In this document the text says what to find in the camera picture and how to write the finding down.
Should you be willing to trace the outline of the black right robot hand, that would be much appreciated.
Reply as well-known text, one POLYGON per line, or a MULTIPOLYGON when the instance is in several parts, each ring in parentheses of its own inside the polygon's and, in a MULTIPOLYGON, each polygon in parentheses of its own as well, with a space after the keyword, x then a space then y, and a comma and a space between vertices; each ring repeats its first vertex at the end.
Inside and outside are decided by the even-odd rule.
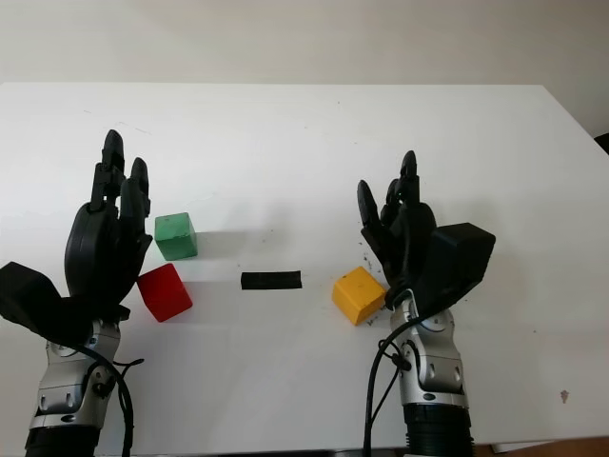
POLYGON ((410 150, 404 156, 400 175, 389 184, 381 209, 364 180, 358 184, 357 200, 362 236, 389 285, 384 305, 393 309, 422 274, 430 237, 437 227, 432 209, 420 198, 415 152, 410 150))

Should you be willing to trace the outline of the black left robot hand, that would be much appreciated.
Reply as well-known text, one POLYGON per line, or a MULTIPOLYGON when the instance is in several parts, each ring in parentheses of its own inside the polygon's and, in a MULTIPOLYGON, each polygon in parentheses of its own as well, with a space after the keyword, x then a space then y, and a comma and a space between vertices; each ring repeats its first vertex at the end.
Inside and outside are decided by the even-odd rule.
POLYGON ((152 236, 146 162, 137 157, 125 175, 124 142, 108 131, 95 165, 90 199, 79 208, 65 251, 69 295, 107 320, 126 320, 122 305, 139 277, 152 236))

